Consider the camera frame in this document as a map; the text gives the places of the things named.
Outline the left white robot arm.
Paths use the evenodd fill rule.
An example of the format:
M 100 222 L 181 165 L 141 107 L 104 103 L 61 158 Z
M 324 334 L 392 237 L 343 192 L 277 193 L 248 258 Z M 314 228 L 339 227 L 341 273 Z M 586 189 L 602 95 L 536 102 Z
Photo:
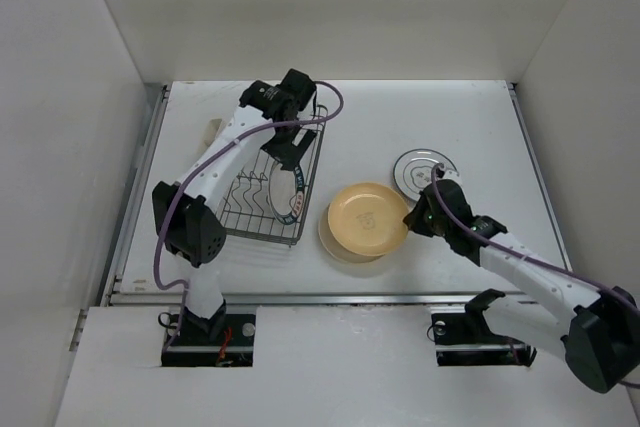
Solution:
M 162 253 L 191 267 L 191 273 L 178 282 L 184 288 L 181 313 L 201 343 L 221 337 L 226 313 L 216 276 L 207 267 L 227 237 L 216 215 L 218 206 L 237 175 L 259 152 L 284 171 L 299 167 L 315 138 L 313 132 L 301 129 L 316 122 L 299 115 L 314 104 L 316 95 L 316 82 L 295 69 L 276 85 L 254 81 L 240 95 L 222 132 L 193 166 L 173 183 L 158 182 L 152 191 L 158 237 L 153 274 L 160 274 Z

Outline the white plate green rim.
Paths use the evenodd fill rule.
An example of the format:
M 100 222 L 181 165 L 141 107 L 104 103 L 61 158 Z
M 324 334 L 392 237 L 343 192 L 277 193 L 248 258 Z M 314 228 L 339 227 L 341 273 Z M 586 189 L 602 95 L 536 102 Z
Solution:
M 403 174 L 397 166 L 393 168 L 392 177 L 393 177 L 394 185 L 397 188 L 397 190 L 402 195 L 405 195 L 404 188 L 406 187 L 406 185 L 404 182 Z

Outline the cream white plate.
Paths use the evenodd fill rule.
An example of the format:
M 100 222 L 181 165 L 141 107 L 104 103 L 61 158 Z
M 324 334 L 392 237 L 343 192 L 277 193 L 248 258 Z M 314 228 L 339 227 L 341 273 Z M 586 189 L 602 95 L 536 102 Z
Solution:
M 344 248 L 334 237 L 330 230 L 328 218 L 324 215 L 318 223 L 319 239 L 325 250 L 335 259 L 349 264 L 364 264 L 380 259 L 380 256 L 364 256 L 356 254 Z

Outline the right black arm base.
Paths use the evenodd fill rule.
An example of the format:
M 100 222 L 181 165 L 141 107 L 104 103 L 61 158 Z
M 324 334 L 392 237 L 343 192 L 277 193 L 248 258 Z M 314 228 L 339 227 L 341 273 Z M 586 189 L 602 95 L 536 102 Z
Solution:
M 488 289 L 464 305 L 431 310 L 427 337 L 435 344 L 439 367 L 532 366 L 534 347 L 493 333 L 484 319 L 489 306 L 504 298 L 508 299 L 504 292 Z

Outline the yellow plate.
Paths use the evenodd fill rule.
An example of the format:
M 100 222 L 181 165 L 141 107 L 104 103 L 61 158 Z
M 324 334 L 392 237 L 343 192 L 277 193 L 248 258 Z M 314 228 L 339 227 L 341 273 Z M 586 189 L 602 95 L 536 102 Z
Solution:
M 346 250 L 365 257 L 381 257 L 406 240 L 409 213 L 404 199 L 392 188 L 374 182 L 345 187 L 328 206 L 329 229 Z

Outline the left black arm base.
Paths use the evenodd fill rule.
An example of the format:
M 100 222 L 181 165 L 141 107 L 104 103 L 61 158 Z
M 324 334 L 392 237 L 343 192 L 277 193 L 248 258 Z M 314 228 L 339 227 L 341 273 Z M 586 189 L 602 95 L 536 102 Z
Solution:
M 254 363 L 256 313 L 227 311 L 226 304 L 213 322 L 196 321 L 188 313 L 161 312 L 164 329 L 160 363 L 171 368 L 245 368 Z

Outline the plate with teal lettered band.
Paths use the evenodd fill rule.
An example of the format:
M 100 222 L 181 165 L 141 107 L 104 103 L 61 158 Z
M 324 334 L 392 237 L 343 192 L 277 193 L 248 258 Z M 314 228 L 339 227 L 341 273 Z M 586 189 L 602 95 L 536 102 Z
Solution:
M 277 162 L 272 166 L 268 184 L 268 202 L 274 217 L 283 225 L 298 221 L 305 204 L 305 180 L 301 168 L 284 171 Z

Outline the white plate green pattern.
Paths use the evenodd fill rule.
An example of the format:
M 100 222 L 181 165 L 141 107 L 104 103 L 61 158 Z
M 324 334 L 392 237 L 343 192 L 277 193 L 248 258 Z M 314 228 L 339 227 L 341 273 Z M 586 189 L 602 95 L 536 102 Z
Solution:
M 439 163 L 444 165 L 444 169 L 458 171 L 455 164 L 446 155 L 435 150 L 414 149 L 402 154 L 396 160 L 394 167 L 397 166 L 403 174 L 406 185 L 403 196 L 416 203 L 420 193 L 431 183 L 433 167 Z

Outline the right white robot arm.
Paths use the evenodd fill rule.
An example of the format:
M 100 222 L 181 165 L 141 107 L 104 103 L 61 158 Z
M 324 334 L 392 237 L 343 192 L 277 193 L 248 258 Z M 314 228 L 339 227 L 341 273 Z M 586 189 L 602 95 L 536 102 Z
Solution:
M 522 304 L 496 289 L 476 295 L 463 316 L 468 343 L 512 339 L 542 349 L 598 393 L 630 384 L 626 378 L 639 366 L 639 307 L 629 292 L 543 260 L 500 222 L 473 214 L 450 179 L 429 184 L 403 222 L 533 299 Z

